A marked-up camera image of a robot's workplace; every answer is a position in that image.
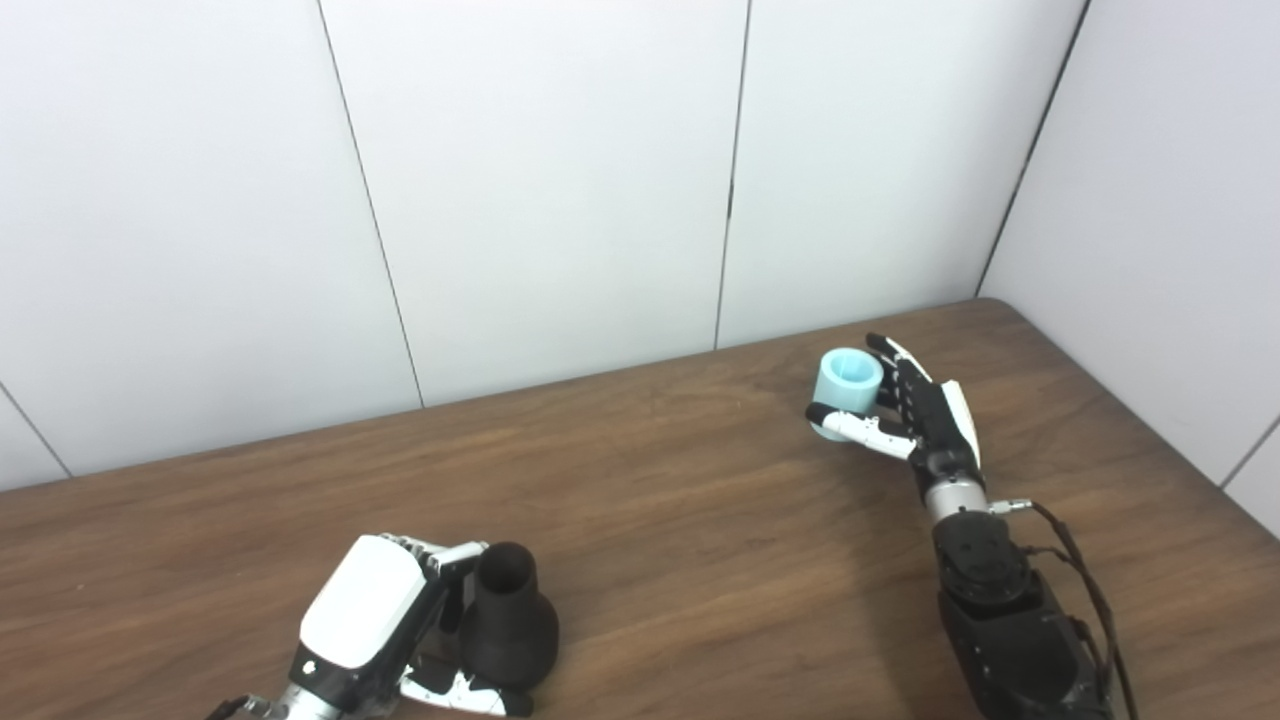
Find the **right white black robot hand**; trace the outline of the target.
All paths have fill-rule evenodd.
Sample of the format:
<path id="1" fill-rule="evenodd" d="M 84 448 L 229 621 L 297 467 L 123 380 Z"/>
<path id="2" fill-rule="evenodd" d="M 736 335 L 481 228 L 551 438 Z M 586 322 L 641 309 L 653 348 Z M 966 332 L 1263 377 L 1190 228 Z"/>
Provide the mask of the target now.
<path id="1" fill-rule="evenodd" d="M 805 409 L 810 424 L 904 460 L 922 495 L 938 483 L 970 482 L 984 488 L 977 428 L 960 384 L 934 380 L 905 346 L 888 336 L 872 332 L 867 346 L 879 368 L 873 404 L 897 418 L 887 420 L 814 400 Z"/>

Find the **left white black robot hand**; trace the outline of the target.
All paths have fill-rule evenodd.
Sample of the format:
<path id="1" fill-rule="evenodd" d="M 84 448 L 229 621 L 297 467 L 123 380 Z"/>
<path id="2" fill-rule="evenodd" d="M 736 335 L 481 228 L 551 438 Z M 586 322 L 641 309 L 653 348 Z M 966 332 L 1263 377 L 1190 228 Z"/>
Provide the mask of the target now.
<path id="1" fill-rule="evenodd" d="M 274 717 L 388 717 L 403 700 L 531 717 L 529 694 L 419 655 L 433 632 L 460 630 L 465 592 L 488 548 L 476 541 L 445 547 L 408 536 L 360 536 L 303 615 Z"/>

